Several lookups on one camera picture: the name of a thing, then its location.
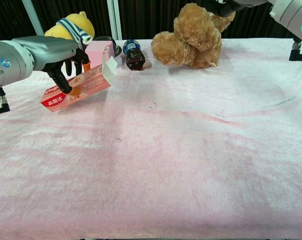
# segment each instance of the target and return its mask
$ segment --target pink towel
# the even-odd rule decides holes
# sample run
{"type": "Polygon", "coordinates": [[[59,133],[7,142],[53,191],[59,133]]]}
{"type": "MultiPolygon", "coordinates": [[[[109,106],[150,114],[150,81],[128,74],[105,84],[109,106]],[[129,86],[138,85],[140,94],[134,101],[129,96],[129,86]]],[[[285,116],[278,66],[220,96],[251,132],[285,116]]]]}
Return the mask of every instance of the pink towel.
{"type": "Polygon", "coordinates": [[[0,240],[302,239],[302,62],[224,39],[220,65],[157,62],[51,113],[45,73],[4,88],[0,240]]]}

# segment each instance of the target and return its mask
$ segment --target plastic bottle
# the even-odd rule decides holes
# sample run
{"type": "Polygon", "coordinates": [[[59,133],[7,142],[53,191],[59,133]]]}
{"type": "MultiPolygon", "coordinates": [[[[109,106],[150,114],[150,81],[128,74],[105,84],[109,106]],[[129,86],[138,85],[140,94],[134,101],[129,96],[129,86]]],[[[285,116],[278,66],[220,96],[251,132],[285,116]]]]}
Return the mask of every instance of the plastic bottle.
{"type": "Polygon", "coordinates": [[[125,62],[130,70],[142,70],[145,57],[141,51],[139,43],[133,39],[128,39],[123,45],[125,62]]]}

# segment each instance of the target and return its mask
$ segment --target dark background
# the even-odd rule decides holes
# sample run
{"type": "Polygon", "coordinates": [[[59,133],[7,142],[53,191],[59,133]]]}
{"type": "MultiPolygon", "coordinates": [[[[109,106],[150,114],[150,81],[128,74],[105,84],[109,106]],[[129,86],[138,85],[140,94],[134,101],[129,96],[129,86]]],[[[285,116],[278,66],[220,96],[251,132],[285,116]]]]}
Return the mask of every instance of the dark background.
{"type": "MultiPolygon", "coordinates": [[[[32,0],[44,32],[59,19],[85,11],[95,35],[111,36],[106,0],[32,0]]],[[[119,0],[122,38],[151,39],[162,31],[173,31],[173,20],[188,2],[206,0],[119,0]]],[[[222,33],[223,38],[291,38],[292,34],[269,15],[271,4],[238,11],[222,33]]],[[[0,0],[0,40],[35,35],[22,0],[0,0]]]]}

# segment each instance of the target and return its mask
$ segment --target teddy bear ear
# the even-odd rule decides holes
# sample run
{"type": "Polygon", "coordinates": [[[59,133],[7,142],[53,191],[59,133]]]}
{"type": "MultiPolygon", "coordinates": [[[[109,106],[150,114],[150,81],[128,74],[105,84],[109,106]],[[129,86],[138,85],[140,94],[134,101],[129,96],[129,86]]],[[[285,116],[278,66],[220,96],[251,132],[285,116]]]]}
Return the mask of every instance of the teddy bear ear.
{"type": "Polygon", "coordinates": [[[87,18],[86,12],[84,12],[84,11],[81,11],[81,12],[80,12],[80,15],[87,18]]]}

